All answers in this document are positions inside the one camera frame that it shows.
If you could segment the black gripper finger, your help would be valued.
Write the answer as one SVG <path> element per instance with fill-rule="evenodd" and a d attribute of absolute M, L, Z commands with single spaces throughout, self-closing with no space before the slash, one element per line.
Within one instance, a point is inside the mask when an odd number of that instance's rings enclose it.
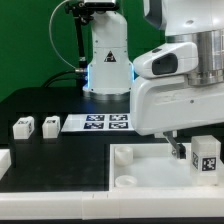
<path fill-rule="evenodd" d="M 175 141 L 172 132 L 164 132 L 163 135 L 172 146 L 172 155 L 175 156 L 177 159 L 185 159 L 186 158 L 185 146 L 182 143 L 177 143 Z"/>

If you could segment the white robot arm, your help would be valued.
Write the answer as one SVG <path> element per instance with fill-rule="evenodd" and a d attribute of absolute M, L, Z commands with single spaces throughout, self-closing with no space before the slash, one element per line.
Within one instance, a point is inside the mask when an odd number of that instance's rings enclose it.
<path fill-rule="evenodd" d="M 224 122 L 224 0 L 143 0 L 145 19 L 165 32 L 166 42 L 133 62 L 115 2 L 84 0 L 94 12 L 84 90 L 101 99 L 128 94 L 134 130 L 164 134 L 184 158 L 174 131 Z"/>

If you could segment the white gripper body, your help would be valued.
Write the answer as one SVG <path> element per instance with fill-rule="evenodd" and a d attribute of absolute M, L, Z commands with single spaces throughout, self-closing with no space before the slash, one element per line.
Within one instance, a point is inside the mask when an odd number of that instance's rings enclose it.
<path fill-rule="evenodd" d="M 150 135 L 224 122 L 224 83 L 192 87 L 187 74 L 198 65 L 192 42 L 167 43 L 137 57 L 130 95 L 134 130 Z"/>

